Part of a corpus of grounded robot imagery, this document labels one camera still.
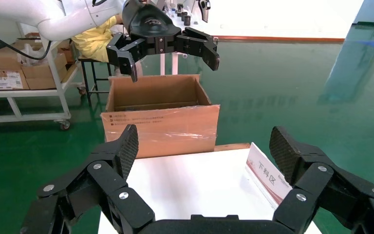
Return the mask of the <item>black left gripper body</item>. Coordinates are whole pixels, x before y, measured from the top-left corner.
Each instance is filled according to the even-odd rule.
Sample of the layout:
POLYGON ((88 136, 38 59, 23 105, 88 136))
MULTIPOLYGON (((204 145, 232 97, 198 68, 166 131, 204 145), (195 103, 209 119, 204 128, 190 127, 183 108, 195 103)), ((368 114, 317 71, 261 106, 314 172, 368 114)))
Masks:
POLYGON ((127 0, 122 11, 123 25, 140 56, 172 53, 181 28, 152 3, 127 0))

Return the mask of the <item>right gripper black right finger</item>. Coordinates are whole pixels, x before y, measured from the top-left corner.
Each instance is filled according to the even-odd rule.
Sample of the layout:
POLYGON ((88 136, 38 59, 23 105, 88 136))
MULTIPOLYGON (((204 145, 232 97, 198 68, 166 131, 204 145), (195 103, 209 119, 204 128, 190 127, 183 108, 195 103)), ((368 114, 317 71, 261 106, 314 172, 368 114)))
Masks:
POLYGON ((338 167, 319 147, 295 140, 282 126, 273 127, 269 149, 292 188, 275 221, 301 234, 322 208, 352 233, 374 234, 374 183, 338 167))

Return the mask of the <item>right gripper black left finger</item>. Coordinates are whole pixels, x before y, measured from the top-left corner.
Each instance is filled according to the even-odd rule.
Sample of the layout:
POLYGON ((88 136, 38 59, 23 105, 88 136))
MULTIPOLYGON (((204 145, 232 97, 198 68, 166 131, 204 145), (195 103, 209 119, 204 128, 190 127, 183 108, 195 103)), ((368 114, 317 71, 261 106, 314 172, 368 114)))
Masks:
POLYGON ((127 183, 138 146, 137 128, 129 124, 118 139, 99 144, 81 165, 42 185, 20 232, 69 234, 85 212, 98 206, 118 233, 140 233, 155 221, 155 214, 127 183))

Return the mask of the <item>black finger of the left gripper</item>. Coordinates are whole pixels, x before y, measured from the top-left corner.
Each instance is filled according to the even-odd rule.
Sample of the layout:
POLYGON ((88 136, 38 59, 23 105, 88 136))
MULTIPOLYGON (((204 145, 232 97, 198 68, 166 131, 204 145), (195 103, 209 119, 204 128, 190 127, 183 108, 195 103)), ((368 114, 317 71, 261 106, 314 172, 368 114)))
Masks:
POLYGON ((175 37, 175 51, 201 57, 212 71, 219 68, 220 55, 217 53, 217 44, 213 36, 202 31, 186 27, 175 37))
POLYGON ((118 67, 120 74, 128 75, 133 82, 137 82, 136 62, 147 54, 146 40, 132 40, 129 35, 116 33, 106 49, 109 63, 118 67))

